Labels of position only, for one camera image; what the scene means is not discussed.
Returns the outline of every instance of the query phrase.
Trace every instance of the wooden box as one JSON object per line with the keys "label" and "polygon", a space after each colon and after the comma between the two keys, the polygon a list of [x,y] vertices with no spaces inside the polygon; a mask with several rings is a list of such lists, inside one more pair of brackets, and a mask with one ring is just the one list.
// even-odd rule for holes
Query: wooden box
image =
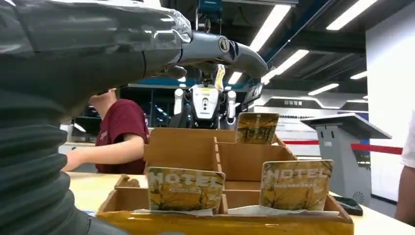
{"label": "wooden box", "polygon": [[324,210],[338,211],[339,216],[228,215],[228,208],[258,205],[264,162],[297,159],[278,138],[275,138],[278,145],[238,144],[234,143],[234,138],[234,131],[156,128],[144,152],[147,166],[225,173],[219,214],[195,217],[131,213],[148,208],[148,189],[116,187],[101,205],[97,217],[134,235],[167,232],[185,235],[353,235],[353,221],[329,195]]}

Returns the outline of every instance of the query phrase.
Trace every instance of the kiosk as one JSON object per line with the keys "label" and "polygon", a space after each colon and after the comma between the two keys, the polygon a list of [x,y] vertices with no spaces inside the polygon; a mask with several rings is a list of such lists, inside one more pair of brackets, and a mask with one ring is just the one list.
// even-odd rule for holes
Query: kiosk
{"label": "kiosk", "polygon": [[367,206],[371,198],[370,171],[358,166],[351,144],[391,136],[355,113],[306,118],[301,122],[317,131],[321,157],[334,161],[330,190]]}

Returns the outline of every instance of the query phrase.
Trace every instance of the red t-shirt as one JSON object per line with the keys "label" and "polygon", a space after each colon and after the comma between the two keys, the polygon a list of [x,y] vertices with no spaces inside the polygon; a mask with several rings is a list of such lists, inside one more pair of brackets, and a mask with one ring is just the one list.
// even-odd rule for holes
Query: red t-shirt
{"label": "red t-shirt", "polygon": [[[146,144],[148,143],[149,132],[143,110],[134,101],[119,99],[110,107],[102,120],[95,146],[122,142],[123,135],[130,133],[140,136]],[[95,166],[99,173],[142,174],[145,161],[140,159],[125,164],[96,164]]]}

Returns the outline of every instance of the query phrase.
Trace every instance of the wooden table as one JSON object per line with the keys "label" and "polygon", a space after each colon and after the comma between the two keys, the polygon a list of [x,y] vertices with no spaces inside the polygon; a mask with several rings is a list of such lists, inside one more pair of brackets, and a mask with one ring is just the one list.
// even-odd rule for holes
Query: wooden table
{"label": "wooden table", "polygon": [[[81,210],[96,211],[107,198],[108,193],[120,175],[95,173],[69,173],[70,189],[75,195],[75,205]],[[140,186],[147,187],[144,176],[134,176]],[[362,206],[363,216],[352,216],[355,223],[355,235],[415,235],[415,228],[386,215]]]}

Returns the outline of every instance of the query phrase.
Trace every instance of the person's arm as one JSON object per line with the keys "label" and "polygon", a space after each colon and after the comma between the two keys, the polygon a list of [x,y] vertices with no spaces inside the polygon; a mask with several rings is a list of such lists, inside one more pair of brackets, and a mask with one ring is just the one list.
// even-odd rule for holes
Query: person's arm
{"label": "person's arm", "polygon": [[135,103],[124,103],[113,110],[110,135],[113,144],[88,147],[67,153],[69,171],[85,163],[118,165],[143,158],[147,138],[144,114]]}
{"label": "person's arm", "polygon": [[144,155],[144,140],[134,134],[123,136],[125,139],[123,142],[68,152],[68,163],[62,171],[73,170],[85,163],[115,165],[141,159]]}
{"label": "person's arm", "polygon": [[402,170],[395,219],[415,226],[415,168],[409,166]]}
{"label": "person's arm", "polygon": [[415,226],[415,111],[406,143],[403,147],[401,161],[404,165],[399,182],[399,196],[395,219]]}

